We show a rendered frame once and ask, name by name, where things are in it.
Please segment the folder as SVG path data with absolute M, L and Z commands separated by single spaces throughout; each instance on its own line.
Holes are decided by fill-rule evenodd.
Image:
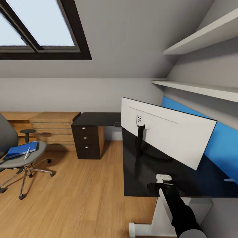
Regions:
M 28 153 L 35 151 L 37 146 L 37 141 L 31 142 L 31 143 L 26 143 L 23 145 L 19 145 L 16 147 L 10 148 L 8 151 L 7 155 L 5 156 L 5 159 L 9 159 L 12 157 L 16 157 L 18 155 L 22 154 L 27 154 L 26 157 L 28 156 Z

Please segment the swivel chair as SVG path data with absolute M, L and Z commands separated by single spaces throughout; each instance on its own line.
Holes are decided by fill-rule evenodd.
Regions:
M 25 144 L 26 143 L 31 143 L 29 142 L 29 133 L 34 133 L 36 130 L 34 129 L 26 129 L 26 130 L 21 130 L 20 133 L 25 133 Z M 34 141 L 32 141 L 34 142 Z M 44 159 L 40 162 L 37 162 L 33 164 L 35 160 L 37 160 L 45 151 L 47 144 L 43 141 L 37 141 L 37 146 L 36 150 L 28 153 L 28 156 L 26 157 L 26 153 L 22 155 L 18 155 L 16 157 L 12 157 L 9 159 L 5 159 L 5 156 L 7 155 L 8 151 L 12 147 L 18 146 L 19 139 L 18 139 L 18 134 L 15 131 L 15 129 L 12 127 L 12 125 L 8 122 L 8 120 L 0 113 L 0 173 L 4 171 L 5 169 L 11 169 L 11 170 L 16 170 L 19 169 L 19 171 L 16 173 L 15 176 L 7 180 L 5 183 L 0 185 L 0 193 L 3 193 L 6 189 L 1 188 L 5 184 L 9 183 L 11 180 L 15 179 L 19 175 L 24 174 L 22 186 L 21 186 L 21 191 L 19 195 L 19 199 L 21 200 L 24 198 L 23 188 L 26 180 L 26 176 L 28 175 L 30 178 L 33 177 L 31 171 L 39 171 L 39 172 L 47 172 L 50 173 L 51 177 L 54 175 L 52 171 L 47 171 L 47 170 L 40 170 L 40 169 L 35 169 L 36 165 L 44 162 L 45 160 L 48 160 L 48 163 L 51 162 L 51 159 Z

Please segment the monitor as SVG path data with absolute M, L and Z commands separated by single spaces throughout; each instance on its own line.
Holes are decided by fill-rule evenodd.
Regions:
M 217 120 L 122 97 L 121 126 L 137 136 L 136 156 L 142 154 L 142 141 L 181 163 L 197 170 Z

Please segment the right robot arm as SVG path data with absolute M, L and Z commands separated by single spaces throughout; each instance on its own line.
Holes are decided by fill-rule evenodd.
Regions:
M 172 226 L 178 238 L 207 238 L 202 227 L 196 222 L 195 215 L 180 198 L 177 188 L 170 181 L 170 175 L 157 174 L 156 183 L 147 184 L 150 193 L 159 194 Z

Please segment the keyboard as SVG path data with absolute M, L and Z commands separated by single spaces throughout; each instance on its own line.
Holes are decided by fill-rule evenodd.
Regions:
M 117 122 L 115 123 L 114 127 L 115 127 L 115 128 L 123 128 L 123 127 L 121 126 L 121 123 L 117 123 Z

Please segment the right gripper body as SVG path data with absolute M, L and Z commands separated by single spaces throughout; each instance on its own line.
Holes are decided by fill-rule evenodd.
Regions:
M 149 183 L 150 193 L 159 194 L 159 192 L 158 192 L 158 187 L 159 187 L 161 184 L 162 184 L 162 183 Z

